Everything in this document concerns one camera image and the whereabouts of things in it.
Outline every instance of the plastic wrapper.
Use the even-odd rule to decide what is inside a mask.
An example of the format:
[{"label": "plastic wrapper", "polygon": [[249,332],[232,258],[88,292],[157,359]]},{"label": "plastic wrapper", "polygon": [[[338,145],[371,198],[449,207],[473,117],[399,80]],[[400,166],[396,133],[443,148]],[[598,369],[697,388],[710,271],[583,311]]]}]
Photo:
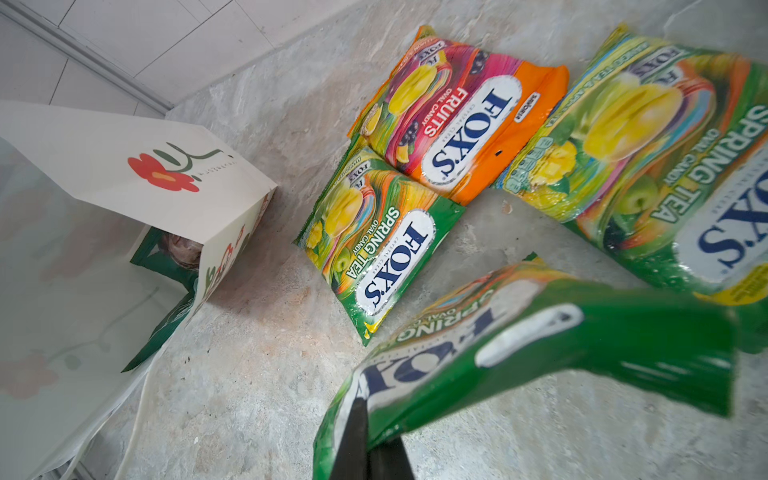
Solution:
[{"label": "plastic wrapper", "polygon": [[433,303],[355,368],[315,437],[313,478],[330,476],[357,398],[367,401],[368,449],[562,369],[728,415],[732,313],[691,295],[613,290],[538,261],[507,266]]},{"label": "plastic wrapper", "polygon": [[509,165],[568,89],[543,68],[421,27],[349,132],[393,167],[466,205]]},{"label": "plastic wrapper", "polygon": [[323,274],[363,345],[464,207],[399,173],[355,137],[294,243]]},{"label": "plastic wrapper", "polygon": [[751,313],[766,342],[768,71],[631,34],[603,44],[498,179],[651,285]]}]

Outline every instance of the flower center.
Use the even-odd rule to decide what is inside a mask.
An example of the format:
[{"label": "flower center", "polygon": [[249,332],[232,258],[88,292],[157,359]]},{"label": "flower center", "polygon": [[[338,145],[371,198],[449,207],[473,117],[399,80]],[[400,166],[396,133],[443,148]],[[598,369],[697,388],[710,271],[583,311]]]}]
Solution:
[{"label": "flower center", "polygon": [[168,180],[171,182],[175,182],[176,179],[173,178],[171,175],[162,174],[160,172],[152,172],[152,176],[155,178],[162,178],[163,180]]}]

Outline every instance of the candy wrapper image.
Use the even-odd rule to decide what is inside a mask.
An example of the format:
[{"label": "candy wrapper image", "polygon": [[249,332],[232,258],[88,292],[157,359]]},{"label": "candy wrapper image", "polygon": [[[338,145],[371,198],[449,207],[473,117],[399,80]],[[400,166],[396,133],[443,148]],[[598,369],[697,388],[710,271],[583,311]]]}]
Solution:
[{"label": "candy wrapper image", "polygon": [[371,468],[402,467],[405,453],[375,465],[400,435],[563,369],[729,415],[736,318],[691,295],[613,290],[539,259],[501,268],[424,309],[343,381],[315,437],[313,478],[375,478],[342,475],[355,452],[368,452]]},{"label": "candy wrapper image", "polygon": [[355,136],[294,243],[368,345],[463,213],[464,207],[399,173]]},{"label": "candy wrapper image", "polygon": [[565,67],[488,53],[423,26],[349,134],[466,205],[509,165],[567,87]]},{"label": "candy wrapper image", "polygon": [[0,477],[91,440],[275,188],[203,127],[0,101]]},{"label": "candy wrapper image", "polygon": [[496,184],[768,333],[768,70],[620,27]]}]

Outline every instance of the marble countertop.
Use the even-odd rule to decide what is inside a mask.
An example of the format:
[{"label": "marble countertop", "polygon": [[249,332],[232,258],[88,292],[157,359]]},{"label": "marble countertop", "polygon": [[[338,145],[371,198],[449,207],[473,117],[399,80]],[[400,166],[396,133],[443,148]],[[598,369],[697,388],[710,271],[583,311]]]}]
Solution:
[{"label": "marble countertop", "polygon": [[[768,61],[766,4],[742,0],[361,2],[179,104],[280,186],[209,303],[169,341],[95,449],[125,478],[310,478],[312,441],[366,355],[343,308],[291,241],[328,181],[359,109],[419,25],[575,78],[620,22],[644,35]],[[488,190],[437,249],[377,339],[448,291],[536,251],[616,287],[642,283],[573,233]],[[560,372],[405,436],[416,478],[765,478],[768,354],[742,355],[735,416],[720,419],[585,372]],[[102,465],[104,477],[114,463]]]}]

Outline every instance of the orange candy bag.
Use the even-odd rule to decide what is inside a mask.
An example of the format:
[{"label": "orange candy bag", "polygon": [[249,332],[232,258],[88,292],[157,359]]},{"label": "orange candy bag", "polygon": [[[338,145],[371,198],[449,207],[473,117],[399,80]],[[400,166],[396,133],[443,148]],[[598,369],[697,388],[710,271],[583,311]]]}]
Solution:
[{"label": "orange candy bag", "polygon": [[421,27],[363,109],[360,133],[393,167],[461,205],[490,185],[568,89],[543,68],[438,38]]}]

